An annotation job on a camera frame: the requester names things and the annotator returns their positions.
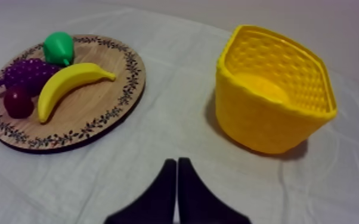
purple grapes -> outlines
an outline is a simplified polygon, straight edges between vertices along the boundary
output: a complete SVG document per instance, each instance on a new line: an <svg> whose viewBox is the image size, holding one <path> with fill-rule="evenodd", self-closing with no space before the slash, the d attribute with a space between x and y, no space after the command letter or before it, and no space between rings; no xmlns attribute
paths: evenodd
<svg viewBox="0 0 359 224"><path fill-rule="evenodd" d="M41 93L46 82L58 72L58 66L48 64L39 58L30 58L18 61L8 66L4 71L4 78L0 80L0 86L6 89L13 86L24 86L31 97Z"/></svg>

plastic basket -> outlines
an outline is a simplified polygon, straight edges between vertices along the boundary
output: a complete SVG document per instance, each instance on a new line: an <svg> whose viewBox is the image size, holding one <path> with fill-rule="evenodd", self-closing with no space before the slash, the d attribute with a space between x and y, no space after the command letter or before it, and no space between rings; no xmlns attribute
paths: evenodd
<svg viewBox="0 0 359 224"><path fill-rule="evenodd" d="M283 153L335 117L324 63L282 35L239 26L217 64L216 116L237 142Z"/></svg>

round wooden tray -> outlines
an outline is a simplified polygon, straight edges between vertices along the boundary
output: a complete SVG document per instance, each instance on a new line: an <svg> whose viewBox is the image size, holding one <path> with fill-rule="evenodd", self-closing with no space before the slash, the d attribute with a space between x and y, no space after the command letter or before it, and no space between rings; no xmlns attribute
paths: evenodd
<svg viewBox="0 0 359 224"><path fill-rule="evenodd" d="M40 124L35 108L26 119L12 119L3 105L0 87L0 141L27 153L57 153L87 144L120 123L142 95L146 72L141 57L129 46L112 38L74 35L74 63L92 62L116 74L114 82L97 82L68 95L55 109L47 124ZM27 58L44 60L42 43L11 63ZM35 106L38 97L32 98Z"/></svg>

white cloth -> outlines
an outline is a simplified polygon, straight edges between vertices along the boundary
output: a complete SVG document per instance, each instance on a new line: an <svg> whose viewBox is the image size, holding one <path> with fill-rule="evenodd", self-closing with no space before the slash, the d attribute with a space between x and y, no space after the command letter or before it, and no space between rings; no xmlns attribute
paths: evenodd
<svg viewBox="0 0 359 224"><path fill-rule="evenodd" d="M301 155L262 157L231 143L213 119L215 63L229 32L107 4L4 4L0 68L57 30L133 47L146 65L146 90L124 123L83 148L30 155L0 143L0 223L102 223L177 157L190 157L207 186L254 224L359 223L356 81L330 69L337 118Z"/></svg>

toy banana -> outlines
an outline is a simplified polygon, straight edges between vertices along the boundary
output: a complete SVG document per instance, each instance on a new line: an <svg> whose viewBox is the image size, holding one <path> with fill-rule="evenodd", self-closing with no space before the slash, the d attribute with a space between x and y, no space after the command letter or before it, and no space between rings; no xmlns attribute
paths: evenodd
<svg viewBox="0 0 359 224"><path fill-rule="evenodd" d="M102 78L114 81L116 76L104 71L94 63L74 64L58 71L47 81L39 96L39 121L41 123L46 122L58 100L70 90Z"/></svg>

